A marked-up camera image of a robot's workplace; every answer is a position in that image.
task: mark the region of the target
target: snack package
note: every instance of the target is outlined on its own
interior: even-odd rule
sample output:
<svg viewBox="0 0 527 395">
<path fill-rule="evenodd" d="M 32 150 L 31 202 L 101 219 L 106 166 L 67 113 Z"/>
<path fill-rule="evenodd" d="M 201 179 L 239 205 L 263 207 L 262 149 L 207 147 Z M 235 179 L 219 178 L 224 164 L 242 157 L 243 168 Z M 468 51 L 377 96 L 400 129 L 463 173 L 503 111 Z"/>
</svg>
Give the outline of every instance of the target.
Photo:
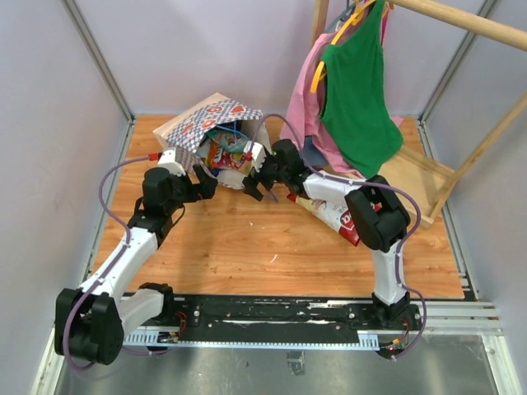
<svg viewBox="0 0 527 395">
<path fill-rule="evenodd" d="M 249 141 L 243 134 L 228 132 L 227 130 L 213 129 L 206 133 L 207 137 L 217 142 L 224 150 L 229 152 L 243 152 Z"/>
<path fill-rule="evenodd" d="M 357 246 L 359 236 L 355 230 L 355 224 L 349 210 L 346 207 L 337 206 L 324 200 L 310 200 L 297 197 L 292 193 L 287 198 L 296 204 L 301 205 L 314 216 L 322 220 L 331 229 L 338 232 L 344 239 Z"/>
<path fill-rule="evenodd" d="M 245 160 L 245 154 L 229 152 L 213 140 L 210 142 L 208 157 L 204 161 L 210 170 L 234 169 L 245 175 L 249 175 L 252 167 L 251 161 Z"/>
</svg>

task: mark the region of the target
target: green tank top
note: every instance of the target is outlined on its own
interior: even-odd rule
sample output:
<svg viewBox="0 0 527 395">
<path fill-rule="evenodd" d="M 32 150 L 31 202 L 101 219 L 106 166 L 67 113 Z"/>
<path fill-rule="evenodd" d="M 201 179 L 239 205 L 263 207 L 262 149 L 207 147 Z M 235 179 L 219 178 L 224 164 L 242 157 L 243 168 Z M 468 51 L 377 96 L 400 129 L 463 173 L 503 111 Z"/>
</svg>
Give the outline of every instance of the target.
<svg viewBox="0 0 527 395">
<path fill-rule="evenodd" d="M 327 75 L 320 120 L 343 158 L 367 178 L 403 145 L 389 118 L 384 93 L 384 59 L 380 23 L 385 2 L 344 43 L 329 45 L 322 55 Z"/>
</svg>

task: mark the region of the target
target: metal floor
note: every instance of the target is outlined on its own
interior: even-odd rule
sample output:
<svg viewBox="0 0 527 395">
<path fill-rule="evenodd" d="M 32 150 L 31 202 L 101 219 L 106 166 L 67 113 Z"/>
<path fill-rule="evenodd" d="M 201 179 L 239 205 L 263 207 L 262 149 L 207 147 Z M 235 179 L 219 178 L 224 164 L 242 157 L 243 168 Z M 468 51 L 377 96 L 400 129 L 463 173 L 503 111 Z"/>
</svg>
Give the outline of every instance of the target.
<svg viewBox="0 0 527 395">
<path fill-rule="evenodd" d="M 288 363 L 287 350 L 261 349 L 121 354 L 111 366 L 96 366 L 82 377 L 65 367 L 55 394 L 497 394 L 477 336 L 427 335 L 398 362 L 382 360 L 373 351 L 311 350 L 305 351 L 304 361 L 300 371 Z"/>
</svg>

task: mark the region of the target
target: clothes hanger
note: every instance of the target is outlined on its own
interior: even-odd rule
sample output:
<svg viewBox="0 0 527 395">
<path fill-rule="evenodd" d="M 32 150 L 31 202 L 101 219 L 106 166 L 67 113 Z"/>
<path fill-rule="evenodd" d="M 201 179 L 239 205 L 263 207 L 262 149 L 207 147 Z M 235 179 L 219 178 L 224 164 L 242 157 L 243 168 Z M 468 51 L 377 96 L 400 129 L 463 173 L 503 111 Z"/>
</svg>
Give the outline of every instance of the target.
<svg viewBox="0 0 527 395">
<path fill-rule="evenodd" d="M 333 40 L 331 41 L 331 45 L 335 45 L 338 40 L 342 37 L 344 32 L 349 26 L 355 26 L 358 22 L 361 21 L 361 19 L 364 17 L 365 10 L 375 2 L 376 0 L 369 0 L 364 3 L 362 8 L 360 7 L 360 0 L 355 0 L 355 12 L 350 16 L 350 18 L 347 20 L 347 22 L 343 25 L 343 27 L 338 31 L 338 33 L 335 35 Z M 390 9 L 394 9 L 394 5 L 391 2 L 387 3 L 387 7 L 384 9 L 382 13 L 382 17 L 384 18 L 388 11 Z M 320 83 L 320 80 L 322 80 L 324 77 L 326 77 L 326 71 L 325 71 L 325 63 L 323 60 L 319 62 L 319 65 L 317 66 L 315 70 L 315 74 L 313 76 L 313 81 L 311 82 L 311 93 L 316 93 L 316 89 Z"/>
<path fill-rule="evenodd" d="M 357 3 L 358 3 L 358 0 L 355 0 L 355 4 L 356 4 L 356 8 L 355 8 L 355 12 L 350 16 L 350 18 L 347 20 L 347 22 L 343 25 L 343 27 L 340 28 L 340 30 L 338 31 L 338 33 L 334 36 L 334 38 L 331 40 L 331 44 L 330 45 L 335 45 L 339 40 L 340 38 L 343 36 L 344 32 L 347 30 L 347 28 L 351 25 L 355 25 L 353 24 L 353 22 L 358 18 L 360 17 L 362 19 L 362 16 L 364 15 L 364 11 L 371 5 L 373 4 L 374 2 L 376 2 L 376 0 L 368 0 L 367 2 L 365 2 L 363 4 L 362 7 L 359 7 L 357 8 Z M 323 74 L 324 72 L 324 67 L 325 67 L 325 63 L 323 60 L 321 60 L 319 62 L 319 65 L 317 66 L 316 70 L 315 70 L 315 75 L 313 76 L 313 81 L 311 82 L 311 88 L 310 88 L 310 91 L 311 93 L 316 93 L 316 88 L 317 86 L 319 85 L 320 83 L 320 80 L 325 77 L 325 74 Z"/>
<path fill-rule="evenodd" d="M 335 26 L 339 23 L 345 23 L 349 17 L 355 12 L 355 3 L 350 3 L 350 0 L 346 0 L 346 8 L 338 15 L 333 22 L 331 22 L 325 29 L 324 33 L 331 33 L 335 31 Z"/>
</svg>

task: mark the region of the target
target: red cable connector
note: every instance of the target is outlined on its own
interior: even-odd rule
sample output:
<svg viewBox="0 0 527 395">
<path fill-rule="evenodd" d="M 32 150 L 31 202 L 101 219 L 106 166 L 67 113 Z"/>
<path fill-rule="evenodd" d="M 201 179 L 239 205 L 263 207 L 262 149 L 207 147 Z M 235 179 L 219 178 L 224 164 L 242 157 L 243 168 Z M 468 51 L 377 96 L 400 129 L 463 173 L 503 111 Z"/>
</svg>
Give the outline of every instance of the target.
<svg viewBox="0 0 527 395">
<path fill-rule="evenodd" d="M 159 160 L 161 155 L 163 155 L 163 152 L 154 152 L 153 154 L 148 154 L 148 160 Z"/>
</svg>

